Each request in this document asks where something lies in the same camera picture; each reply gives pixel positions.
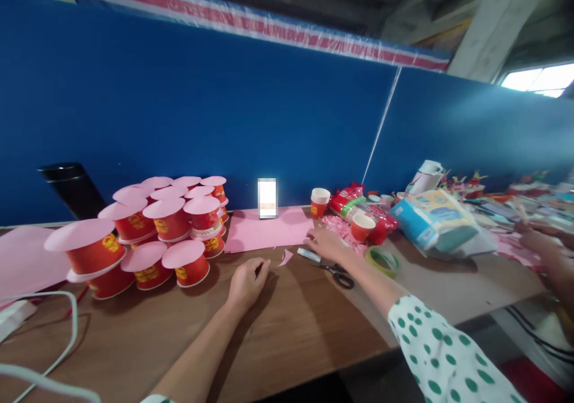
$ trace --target polka dot sleeve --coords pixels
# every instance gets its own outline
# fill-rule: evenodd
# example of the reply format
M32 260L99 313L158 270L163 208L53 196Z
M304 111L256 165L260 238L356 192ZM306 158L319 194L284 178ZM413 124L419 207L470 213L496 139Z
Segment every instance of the polka dot sleeve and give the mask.
M426 403L525 402L472 339L418 298L397 301L389 323Z

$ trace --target tape roll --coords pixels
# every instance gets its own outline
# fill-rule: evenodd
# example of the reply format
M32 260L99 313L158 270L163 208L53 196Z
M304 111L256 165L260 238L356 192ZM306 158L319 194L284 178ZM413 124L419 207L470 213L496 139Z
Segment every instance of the tape roll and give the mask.
M389 251L381 246L371 246L365 251L365 259L375 269L386 274L391 279L395 279L399 271L399 260Z

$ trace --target blue wall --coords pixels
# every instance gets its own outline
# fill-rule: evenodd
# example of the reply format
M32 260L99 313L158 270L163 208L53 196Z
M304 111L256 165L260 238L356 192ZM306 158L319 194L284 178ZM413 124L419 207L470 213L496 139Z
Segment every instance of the blue wall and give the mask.
M480 170L490 191L520 175L574 167L574 101L404 68L369 166L368 189L403 191L425 159Z
M232 209L363 177L396 68L49 0L0 0L0 225L67 221L36 168L84 164L104 198L224 175Z

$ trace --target hand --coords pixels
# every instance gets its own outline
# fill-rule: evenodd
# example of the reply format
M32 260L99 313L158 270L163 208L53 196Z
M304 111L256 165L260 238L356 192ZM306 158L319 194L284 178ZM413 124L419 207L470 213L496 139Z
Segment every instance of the hand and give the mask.
M242 313L249 310L265 285L270 264L270 259L251 258L240 265L231 278L227 302ZM256 275L255 270L259 266L261 269Z
M326 228L309 230L307 237L309 239L305 240L305 244L325 259L342 263L354 254L352 249L343 244L338 235Z

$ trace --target white cable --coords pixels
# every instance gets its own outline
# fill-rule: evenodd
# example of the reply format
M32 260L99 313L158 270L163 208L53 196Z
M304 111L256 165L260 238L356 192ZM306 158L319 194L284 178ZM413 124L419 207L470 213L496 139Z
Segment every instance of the white cable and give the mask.
M20 401L22 401L22 399L26 397L28 393L32 391L32 389L34 389L36 385L39 385L40 387L46 388L51 391L68 394L73 397L84 397L85 399L89 400L92 403L101 403L99 395L94 393L93 391L61 384L57 381L54 381L53 379L49 379L46 377L52 372L52 370L54 370L58 366L58 364L61 363L61 361L64 358L66 358L66 356L69 354L74 344L76 343L76 339L78 338L78 304L76 303L75 296L67 291L50 291L50 292L36 292L34 294L13 295L12 297L0 298L0 301L19 300L21 298L35 298L35 297L41 297L43 295L65 295L70 299L70 303L72 305L72 314L71 314L72 336L70 338L70 343L68 344L68 346L66 346L64 352L62 352L62 354L58 357L58 359L54 361L54 364L48 367L48 369L41 375L35 372L34 370L30 370L19 366L11 366L7 364L0 365L0 374L6 374L8 376L23 378L25 380L29 380L33 384L26 391L24 391L16 400L14 400L14 403L19 403Z

